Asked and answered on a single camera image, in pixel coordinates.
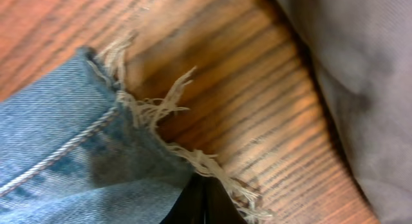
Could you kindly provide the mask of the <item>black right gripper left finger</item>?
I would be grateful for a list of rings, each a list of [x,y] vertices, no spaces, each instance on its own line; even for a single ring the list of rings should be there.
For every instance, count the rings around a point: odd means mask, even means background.
[[[203,224],[203,177],[193,174],[172,209],[160,224]]]

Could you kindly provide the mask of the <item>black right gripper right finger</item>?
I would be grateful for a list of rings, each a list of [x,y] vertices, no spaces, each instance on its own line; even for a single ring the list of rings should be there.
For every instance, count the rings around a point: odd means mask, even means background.
[[[217,178],[205,179],[205,223],[247,224]]]

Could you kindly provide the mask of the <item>light blue denim jeans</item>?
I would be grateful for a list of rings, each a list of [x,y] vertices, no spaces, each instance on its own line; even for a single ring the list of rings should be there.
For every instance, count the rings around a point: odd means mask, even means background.
[[[160,137],[191,74],[164,98],[136,99],[124,83],[131,39],[81,48],[1,103],[1,223],[159,224],[193,174],[204,180],[204,208],[205,179],[217,178],[247,223],[270,220],[213,154]]]

